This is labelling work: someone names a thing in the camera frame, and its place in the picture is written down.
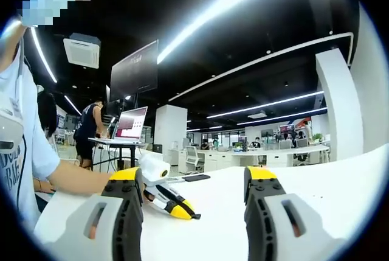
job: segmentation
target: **black hair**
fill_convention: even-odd
[[[57,104],[54,96],[47,91],[38,94],[38,115],[42,129],[47,130],[48,137],[51,137],[57,129]]]

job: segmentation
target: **black shorts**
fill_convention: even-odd
[[[94,143],[89,141],[88,139],[77,138],[75,140],[75,149],[77,151],[77,155],[81,156],[82,159],[93,160],[93,146]]]

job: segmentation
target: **man in black tank top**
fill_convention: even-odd
[[[96,101],[83,110],[81,121],[74,133],[75,148],[77,158],[80,161],[80,167],[90,169],[92,167],[92,150],[94,143],[89,141],[89,137],[95,137],[96,134],[103,135],[105,130],[102,122],[103,102]]]

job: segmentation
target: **laptop screen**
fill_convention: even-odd
[[[145,123],[147,107],[122,112],[116,129],[115,138],[139,140]]]

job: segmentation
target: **white pillar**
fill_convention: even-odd
[[[360,5],[358,43],[351,65],[363,121],[363,151],[389,142],[389,72],[385,49]]]
[[[316,54],[316,71],[328,107],[331,160],[361,155],[363,129],[358,95],[339,49]]]
[[[162,144],[164,159],[174,142],[182,150],[182,140],[187,137],[188,109],[165,105],[157,109],[154,143]]]

